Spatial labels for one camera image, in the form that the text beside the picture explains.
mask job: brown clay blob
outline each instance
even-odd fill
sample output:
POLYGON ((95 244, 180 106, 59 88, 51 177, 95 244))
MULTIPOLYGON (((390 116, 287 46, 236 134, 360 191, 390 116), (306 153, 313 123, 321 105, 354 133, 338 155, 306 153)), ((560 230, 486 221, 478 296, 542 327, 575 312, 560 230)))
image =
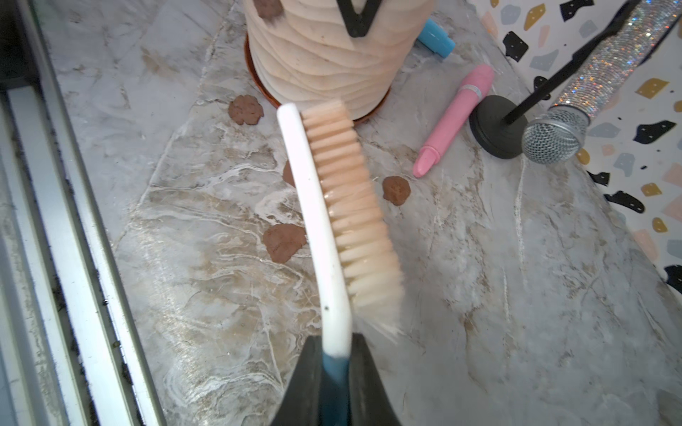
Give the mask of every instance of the brown clay blob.
POLYGON ((230 102, 227 113, 239 125, 244 123, 256 125, 263 116, 263 107, 258 103, 255 96, 239 95, 230 102))
POLYGON ((402 206, 412 193, 410 183, 400 176, 387 177, 383 180, 381 186, 384 190, 384 199, 396 206, 402 206))
POLYGON ((289 164, 289 160, 287 160, 286 164, 284 165, 284 170, 282 171, 282 180, 296 188, 296 184, 294 183, 294 175, 291 173, 291 164, 289 164))
POLYGON ((258 17, 268 23, 272 23, 275 18, 284 13, 280 0, 254 0, 254 6, 256 6, 258 17))
POLYGON ((286 263, 306 244, 306 229, 293 224, 271 226, 263 234, 263 244, 275 263, 286 263))

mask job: blue cap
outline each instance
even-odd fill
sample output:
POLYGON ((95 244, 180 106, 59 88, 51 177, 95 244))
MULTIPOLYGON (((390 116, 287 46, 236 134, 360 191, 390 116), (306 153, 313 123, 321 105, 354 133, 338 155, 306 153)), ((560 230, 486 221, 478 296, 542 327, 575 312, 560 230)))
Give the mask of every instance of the blue cap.
POLYGON ((421 30, 417 40, 424 43, 424 46, 428 47, 432 52, 444 58, 447 58, 452 49, 455 48, 455 42, 431 18, 426 21, 426 25, 424 25, 424 29, 421 30))

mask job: terracotta saucer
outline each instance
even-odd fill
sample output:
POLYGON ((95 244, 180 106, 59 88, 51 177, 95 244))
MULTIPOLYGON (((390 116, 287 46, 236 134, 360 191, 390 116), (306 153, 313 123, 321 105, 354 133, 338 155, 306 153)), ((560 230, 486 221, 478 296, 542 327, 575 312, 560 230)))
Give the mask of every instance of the terracotta saucer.
MULTIPOLYGON (((253 58, 251 57, 251 49, 249 48, 249 36, 248 34, 246 35, 246 38, 244 40, 244 59, 246 60, 246 67, 249 69, 249 74, 251 74, 251 78, 253 78, 253 81, 256 83, 256 86, 258 87, 258 90, 261 91, 263 96, 265 96, 265 99, 272 104, 275 108, 279 108, 280 105, 282 105, 273 95, 270 94, 270 92, 267 91, 265 86, 263 86, 263 82, 261 79, 258 77, 258 74, 256 74, 256 68, 254 67, 254 62, 253 58)), ((374 107, 373 110, 371 110, 367 115, 364 115, 357 120, 353 120, 355 124, 360 124, 363 121, 366 121, 369 119, 381 106, 386 102, 386 98, 388 97, 388 94, 391 92, 391 88, 389 87, 388 90, 386 91, 386 94, 384 97, 381 99, 381 102, 377 106, 374 107)))

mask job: black holder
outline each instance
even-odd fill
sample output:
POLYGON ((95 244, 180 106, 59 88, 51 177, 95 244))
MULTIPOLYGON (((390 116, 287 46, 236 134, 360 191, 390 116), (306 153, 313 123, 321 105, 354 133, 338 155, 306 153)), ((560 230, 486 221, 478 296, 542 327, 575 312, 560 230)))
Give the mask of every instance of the black holder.
POLYGON ((528 124, 524 114, 575 74, 599 43, 618 33, 639 3, 640 0, 627 0, 601 33, 576 51, 569 63, 518 106, 502 96, 486 96, 469 115, 471 133, 479 145, 498 158, 510 159, 519 156, 522 153, 523 130, 528 124))
MULTIPOLYGON (((352 345, 348 426, 400 426, 381 384, 365 337, 353 333, 352 345)), ((321 425, 319 405, 324 376, 322 337, 309 336, 271 426, 321 425)))

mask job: microphone grille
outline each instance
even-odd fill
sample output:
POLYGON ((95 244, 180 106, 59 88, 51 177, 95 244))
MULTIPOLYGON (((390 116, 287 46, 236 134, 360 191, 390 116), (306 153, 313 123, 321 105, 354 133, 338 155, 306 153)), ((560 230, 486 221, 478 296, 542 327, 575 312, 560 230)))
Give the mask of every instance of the microphone grille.
POLYGON ((565 161, 582 148, 589 123, 588 116, 577 108, 553 106, 524 129, 523 153, 540 164, 565 161))

